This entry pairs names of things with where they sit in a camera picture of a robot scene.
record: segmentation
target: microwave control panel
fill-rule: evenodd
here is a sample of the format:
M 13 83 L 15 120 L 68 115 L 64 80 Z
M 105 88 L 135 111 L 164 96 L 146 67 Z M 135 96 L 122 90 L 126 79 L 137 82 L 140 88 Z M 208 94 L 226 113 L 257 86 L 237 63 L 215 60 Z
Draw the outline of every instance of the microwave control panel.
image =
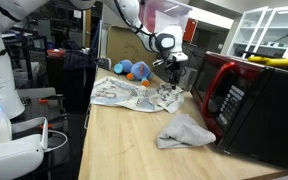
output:
M 245 92 L 234 85 L 229 89 L 222 107 L 220 108 L 219 116 L 216 118 L 218 123 L 220 123 L 225 130 L 228 128 L 229 124 L 235 117 L 244 94 Z

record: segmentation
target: wooden table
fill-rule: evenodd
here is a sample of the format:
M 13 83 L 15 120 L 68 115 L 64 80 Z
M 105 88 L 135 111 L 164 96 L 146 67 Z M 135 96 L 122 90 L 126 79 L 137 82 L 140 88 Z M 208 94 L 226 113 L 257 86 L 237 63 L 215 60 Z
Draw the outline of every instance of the wooden table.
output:
M 124 76 L 99 69 L 97 79 L 105 76 L 130 82 Z M 154 77 L 150 87 L 160 82 Z M 282 168 L 225 154 L 214 143 L 196 148 L 158 149 L 156 137 L 178 114 L 189 114 L 206 128 L 189 92 L 185 92 L 185 103 L 174 114 L 92 105 L 79 179 L 235 180 L 288 175 Z

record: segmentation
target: cable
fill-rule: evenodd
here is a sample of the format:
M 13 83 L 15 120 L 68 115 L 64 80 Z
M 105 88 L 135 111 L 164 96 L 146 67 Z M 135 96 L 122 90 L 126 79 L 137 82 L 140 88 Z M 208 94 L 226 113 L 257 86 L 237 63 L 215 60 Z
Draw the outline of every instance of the cable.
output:
M 59 146 L 57 146 L 57 147 L 55 147 L 55 148 L 47 148 L 47 149 L 44 151 L 45 153 L 46 153 L 46 152 L 53 151 L 53 150 L 56 150 L 56 149 L 64 146 L 64 144 L 66 144 L 68 138 L 67 138 L 67 136 L 66 136 L 64 133 L 61 133 L 61 132 L 59 132 L 59 131 L 54 131 L 54 130 L 48 130 L 48 132 L 56 133 L 56 134 L 60 134 L 60 135 L 64 136 L 64 137 L 65 137 L 65 141 L 64 141 L 61 145 L 59 145 Z

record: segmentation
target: microwave handle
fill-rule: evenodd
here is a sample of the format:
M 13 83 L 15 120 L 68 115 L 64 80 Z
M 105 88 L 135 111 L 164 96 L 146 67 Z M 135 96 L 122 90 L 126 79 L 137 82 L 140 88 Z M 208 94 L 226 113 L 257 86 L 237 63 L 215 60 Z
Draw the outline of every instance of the microwave handle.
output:
M 213 79 L 212 83 L 210 84 L 210 87 L 208 88 L 204 100 L 203 100 L 203 106 L 202 106 L 202 113 L 206 117 L 210 117 L 210 112 L 208 111 L 208 104 L 211 98 L 211 95 L 214 93 L 218 83 L 220 82 L 221 78 L 229 71 L 233 70 L 236 71 L 237 65 L 235 62 L 228 62 L 225 63 L 217 72 L 215 78 Z

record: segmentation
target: box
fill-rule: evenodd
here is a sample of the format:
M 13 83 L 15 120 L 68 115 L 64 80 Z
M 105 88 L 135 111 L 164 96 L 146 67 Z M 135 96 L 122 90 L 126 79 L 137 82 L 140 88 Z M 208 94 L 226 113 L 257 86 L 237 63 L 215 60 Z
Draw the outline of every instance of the box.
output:
M 159 33 L 168 25 L 180 25 L 183 33 L 193 8 L 175 0 L 146 0 L 141 5 L 140 20 L 150 32 Z
M 107 38 L 107 58 L 111 59 L 112 67 L 128 59 L 133 63 L 144 61 L 153 70 L 158 53 L 147 51 L 132 30 L 111 26 Z

